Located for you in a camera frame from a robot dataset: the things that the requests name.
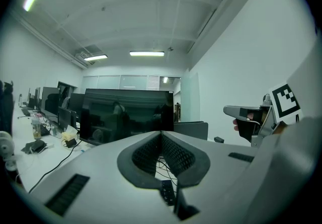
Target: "fan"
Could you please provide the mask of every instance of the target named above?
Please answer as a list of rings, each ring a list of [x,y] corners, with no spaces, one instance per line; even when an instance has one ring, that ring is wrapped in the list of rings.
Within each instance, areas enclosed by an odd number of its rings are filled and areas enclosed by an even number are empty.
[[[0,131],[0,156],[6,163],[8,171],[17,170],[14,154],[15,145],[10,134]]]

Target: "black monitor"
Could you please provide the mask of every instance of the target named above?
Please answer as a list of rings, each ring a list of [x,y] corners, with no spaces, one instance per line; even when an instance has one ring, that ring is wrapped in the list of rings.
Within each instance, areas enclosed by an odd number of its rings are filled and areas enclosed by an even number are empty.
[[[30,98],[29,98],[28,107],[34,110],[34,109],[35,109],[35,106],[36,106],[36,101],[35,101],[35,99],[34,99],[34,98],[32,98],[31,96],[30,96]]]
[[[108,143],[156,130],[174,130],[173,92],[86,89],[80,138]]]
[[[69,110],[58,107],[58,125],[63,132],[68,125],[71,125],[71,113]]]
[[[75,111],[78,118],[81,116],[85,94],[72,93],[69,99],[68,109]]]
[[[76,112],[58,107],[58,125],[63,131],[68,125],[76,128]]]
[[[39,97],[40,97],[40,87],[36,88],[35,90],[35,106],[36,110],[40,111],[40,105],[39,105]]]
[[[41,112],[47,117],[53,116],[51,120],[57,122],[59,89],[54,87],[44,87],[42,89]]]

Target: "hand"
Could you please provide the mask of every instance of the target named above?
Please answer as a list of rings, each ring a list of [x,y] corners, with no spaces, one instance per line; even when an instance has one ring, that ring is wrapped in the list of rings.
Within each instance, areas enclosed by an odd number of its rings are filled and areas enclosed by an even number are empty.
[[[266,119],[266,116],[267,116],[267,112],[264,111],[263,112],[263,115],[262,115],[262,123],[264,123],[265,119]],[[247,115],[247,118],[249,118],[250,120],[252,120],[254,118],[254,114],[253,113],[249,113]],[[233,129],[235,131],[239,131],[238,129],[238,125],[237,125],[237,119],[234,119],[233,122],[232,122],[235,126],[233,127]],[[277,134],[277,133],[282,133],[284,131],[284,129],[287,127],[287,124],[285,124],[283,121],[279,124],[279,126],[276,128],[276,130],[274,131],[274,134]]]
[[[253,117],[254,117],[254,114],[253,114],[253,113],[249,113],[249,114],[247,115],[247,118],[249,118],[250,120],[253,120]],[[237,119],[234,119],[234,120],[232,121],[232,123],[235,125],[235,126],[233,127],[233,129],[234,129],[235,131],[239,131],[239,129],[238,129],[238,125],[237,125]]]

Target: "plastic bottle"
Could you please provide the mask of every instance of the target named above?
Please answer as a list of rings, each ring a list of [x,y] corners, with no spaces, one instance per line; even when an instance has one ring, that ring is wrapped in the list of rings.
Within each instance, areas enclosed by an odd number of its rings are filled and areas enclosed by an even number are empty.
[[[53,134],[53,136],[56,136],[56,135],[57,135],[56,127],[55,127],[55,126],[53,126],[53,127],[51,128],[51,130],[52,130],[52,134]]]
[[[22,106],[22,94],[19,95],[18,106]]]
[[[32,123],[32,131],[34,134],[35,139],[40,139],[41,138],[41,131],[40,131],[40,121],[38,117],[33,117],[31,119]]]

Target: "desk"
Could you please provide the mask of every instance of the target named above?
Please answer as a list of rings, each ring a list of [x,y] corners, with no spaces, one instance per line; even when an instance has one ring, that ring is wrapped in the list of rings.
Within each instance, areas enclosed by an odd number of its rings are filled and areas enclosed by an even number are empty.
[[[12,126],[13,141],[15,144],[15,156],[17,169],[20,174],[19,177],[26,191],[29,192],[29,190],[39,181],[39,179],[46,172],[55,168],[59,162],[70,154],[70,151],[63,147],[61,139],[46,135],[41,139],[47,144],[53,144],[53,148],[46,149],[40,154],[28,155],[22,152],[21,149],[25,147],[26,143],[33,142],[35,139],[32,132],[31,117],[17,119],[21,116],[24,116],[24,114],[22,113],[21,108],[16,104],[14,108]],[[82,142],[77,147],[80,147],[80,149],[86,151],[93,146],[86,142]],[[73,151],[68,159],[66,159],[60,165],[60,167],[82,153],[83,152],[80,150]]]

